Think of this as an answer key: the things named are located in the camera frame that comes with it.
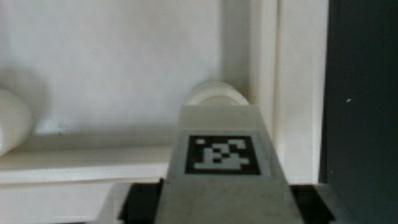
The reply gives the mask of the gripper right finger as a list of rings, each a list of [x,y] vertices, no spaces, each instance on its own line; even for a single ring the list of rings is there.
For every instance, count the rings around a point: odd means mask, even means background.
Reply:
[[[303,224],[344,224],[344,212],[328,185],[291,184],[289,190]]]

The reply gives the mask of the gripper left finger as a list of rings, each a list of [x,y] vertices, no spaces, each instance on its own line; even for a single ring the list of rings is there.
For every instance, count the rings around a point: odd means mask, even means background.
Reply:
[[[117,183],[111,187],[95,224],[154,224],[163,181]]]

